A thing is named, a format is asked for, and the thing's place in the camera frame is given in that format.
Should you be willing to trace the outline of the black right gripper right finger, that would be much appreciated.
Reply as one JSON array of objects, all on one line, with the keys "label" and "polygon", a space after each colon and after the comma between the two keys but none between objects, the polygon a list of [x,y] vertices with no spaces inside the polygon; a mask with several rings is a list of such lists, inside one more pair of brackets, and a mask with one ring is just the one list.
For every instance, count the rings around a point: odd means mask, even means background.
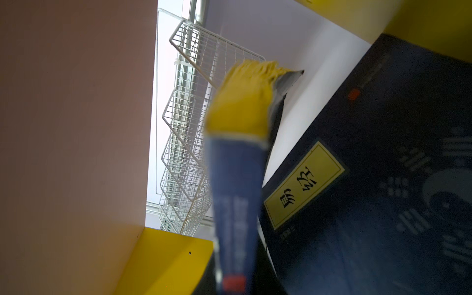
[{"label": "black right gripper right finger", "polygon": [[251,295],[287,295],[277,278],[261,238],[258,238]]}]

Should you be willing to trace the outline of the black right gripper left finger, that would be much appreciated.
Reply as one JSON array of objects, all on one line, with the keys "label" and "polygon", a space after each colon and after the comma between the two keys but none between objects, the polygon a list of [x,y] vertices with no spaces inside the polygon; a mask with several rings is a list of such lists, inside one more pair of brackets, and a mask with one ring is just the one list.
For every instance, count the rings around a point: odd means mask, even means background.
[{"label": "black right gripper left finger", "polygon": [[218,295],[219,283],[217,282],[217,272],[219,270],[218,254],[214,251],[192,295]]}]

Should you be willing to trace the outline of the navy book bottom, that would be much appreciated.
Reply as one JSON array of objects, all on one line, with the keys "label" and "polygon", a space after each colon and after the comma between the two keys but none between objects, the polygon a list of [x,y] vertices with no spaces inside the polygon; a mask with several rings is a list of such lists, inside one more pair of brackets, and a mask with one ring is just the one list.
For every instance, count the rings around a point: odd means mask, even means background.
[{"label": "navy book bottom", "polygon": [[472,292],[472,64],[381,35],[264,186],[290,295]]}]

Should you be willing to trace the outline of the navy book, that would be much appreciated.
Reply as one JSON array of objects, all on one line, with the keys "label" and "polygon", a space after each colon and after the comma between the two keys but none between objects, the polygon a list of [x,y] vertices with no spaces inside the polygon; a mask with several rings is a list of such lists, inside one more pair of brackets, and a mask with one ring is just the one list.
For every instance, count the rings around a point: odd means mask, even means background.
[{"label": "navy book", "polygon": [[302,75],[275,61],[242,61],[226,74],[206,112],[205,162],[219,295],[251,291],[270,136],[286,94]]},{"label": "navy book", "polygon": [[264,186],[290,295],[472,292],[472,64],[381,35]]}]

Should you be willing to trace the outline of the yellow wooden bookshelf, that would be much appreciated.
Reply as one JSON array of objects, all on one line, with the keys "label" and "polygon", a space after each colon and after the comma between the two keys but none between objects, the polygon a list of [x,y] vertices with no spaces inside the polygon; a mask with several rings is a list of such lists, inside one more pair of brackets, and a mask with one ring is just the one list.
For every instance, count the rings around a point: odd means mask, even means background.
[{"label": "yellow wooden bookshelf", "polygon": [[[175,295],[201,279],[213,202],[193,236],[159,217],[177,72],[159,5],[1,2],[2,294]],[[377,39],[472,63],[470,1],[212,1],[202,27],[303,71],[278,110],[262,186],[258,238],[274,271],[264,186]]]}]

